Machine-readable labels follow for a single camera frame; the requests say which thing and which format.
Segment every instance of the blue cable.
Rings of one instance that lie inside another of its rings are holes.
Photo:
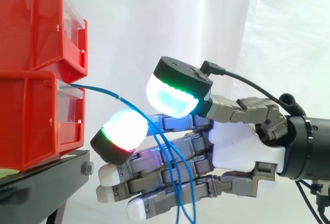
[[[180,170],[178,168],[178,164],[176,164],[176,160],[174,160],[174,164],[176,165],[176,168],[177,168],[177,174],[178,174],[178,180],[179,180],[179,192],[178,192],[178,189],[176,189],[176,185],[175,185],[175,181],[174,181],[174,178],[173,178],[173,172],[172,172],[172,165],[171,165],[171,162],[170,162],[170,159],[164,149],[164,147],[162,146],[162,144],[159,142],[155,132],[153,131],[152,127],[149,126],[149,129],[150,129],[150,132],[151,134],[153,135],[153,137],[155,138],[158,146],[160,147],[161,151],[163,152],[165,158],[166,158],[166,162],[167,164],[169,165],[170,167],[170,177],[171,177],[171,183],[173,185],[173,188],[175,190],[175,194],[176,194],[176,198],[177,198],[177,212],[176,212],[176,224],[178,224],[179,222],[179,215],[180,215],[180,206],[184,212],[184,215],[189,219],[189,221],[191,223],[195,223],[193,220],[191,220],[191,218],[189,217],[188,213],[186,212],[186,209],[182,203],[182,200],[181,200],[181,192],[182,192],[182,182],[181,182],[181,174],[180,174]]]
[[[184,211],[184,214],[185,216],[189,219],[189,221],[192,223],[192,224],[195,224],[196,223],[196,208],[195,208],[195,196],[194,196],[194,187],[193,187],[193,176],[192,176],[192,173],[191,173],[191,170],[189,168],[189,165],[188,163],[186,162],[185,158],[183,157],[183,155],[178,151],[178,149],[173,146],[169,141],[168,139],[165,137],[165,135],[162,133],[162,131],[148,118],[148,116],[146,116],[142,111],[140,111],[135,105],[133,105],[132,103],[130,103],[129,101],[127,101],[126,99],[124,98],[121,98],[118,94],[114,93],[114,92],[111,92],[111,91],[108,91],[108,90],[105,90],[105,89],[102,89],[102,88],[98,88],[98,87],[92,87],[92,86],[83,86],[83,85],[78,85],[78,84],[71,84],[71,86],[73,87],[77,87],[77,88],[85,88],[85,89],[89,89],[89,90],[94,90],[94,91],[98,91],[98,92],[101,92],[101,93],[104,93],[104,94],[107,94],[107,95],[110,95],[116,99],[119,99],[121,102],[123,102],[124,104],[126,104],[128,107],[130,107],[131,109],[135,110],[136,112],[138,112],[140,115],[142,115],[147,121],[149,124],[151,124],[153,126],[153,128],[159,133],[159,135],[161,136],[161,138],[164,140],[168,150],[169,150],[169,153],[172,157],[172,160],[174,162],[174,165],[176,166],[176,169],[177,169],[177,174],[178,174],[178,181],[179,181],[179,190],[176,189],[176,185],[175,185],[175,182],[174,182],[174,178],[173,178],[173,172],[172,172],[172,165],[170,163],[170,160],[169,160],[169,157],[167,155],[167,153],[164,151],[164,147],[161,145],[161,143],[159,142],[158,138],[156,137],[153,129],[150,129],[150,131],[153,133],[153,136],[155,138],[155,140],[157,141],[159,147],[161,148],[161,150],[163,151],[165,157],[166,157],[166,160],[167,160],[167,163],[168,163],[168,166],[169,166],[169,169],[170,169],[170,176],[171,176],[171,181],[172,181],[172,185],[173,185],[173,188],[175,190],[175,193],[176,193],[176,196],[177,196],[177,205],[178,205],[178,212],[177,212],[177,220],[176,220],[176,223],[178,223],[178,217],[179,217],[179,207],[181,206],[183,211]],[[188,170],[188,174],[189,174],[189,181],[190,181],[190,190],[191,190],[191,197],[192,197],[192,203],[193,203],[193,220],[191,220],[191,218],[188,216],[184,206],[183,206],[183,203],[182,203],[182,200],[181,200],[181,193],[182,193],[182,182],[181,182],[181,175],[180,175],[180,169],[178,167],[178,164],[176,162],[176,159],[171,151],[171,149],[174,150],[174,152],[181,158],[181,161],[184,163],[185,167],[187,168]]]

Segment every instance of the red plastic drawer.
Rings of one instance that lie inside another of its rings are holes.
[[[46,71],[0,71],[0,168],[24,171],[84,145],[85,92]]]
[[[0,70],[52,71],[66,83],[85,77],[87,22],[70,0],[1,0]]]

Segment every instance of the fingertip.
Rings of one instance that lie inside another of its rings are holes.
[[[105,187],[120,184],[120,178],[117,172],[117,166],[114,164],[106,164],[98,170],[98,178],[100,184]]]
[[[141,198],[135,198],[127,204],[127,217],[130,220],[146,220],[144,202]]]
[[[98,202],[101,203],[114,202],[112,187],[103,187],[99,185],[98,188],[96,188],[96,195]]]

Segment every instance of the bolt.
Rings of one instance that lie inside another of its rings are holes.
[[[94,172],[94,163],[87,161],[87,162],[83,162],[81,165],[81,174],[82,175],[86,175],[86,176],[90,176],[92,175]]]

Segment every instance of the white backdrop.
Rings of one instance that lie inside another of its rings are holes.
[[[147,101],[146,84],[159,58],[167,55],[194,66],[213,61],[276,96],[292,93],[310,116],[330,118],[330,0],[72,1],[89,24],[89,75],[80,83],[114,91],[148,115],[157,112]],[[229,78],[212,79],[214,93],[232,99],[261,97]],[[90,139],[122,108],[119,101],[87,92],[84,149],[91,149]],[[148,138],[140,148],[155,144]],[[126,217],[127,201],[97,202],[96,172],[104,162],[93,151],[91,160],[95,174],[69,199],[63,223],[133,223]],[[145,223],[174,223],[175,213]],[[223,194],[201,200],[197,217],[198,223],[314,223],[294,183],[281,178],[261,198]]]

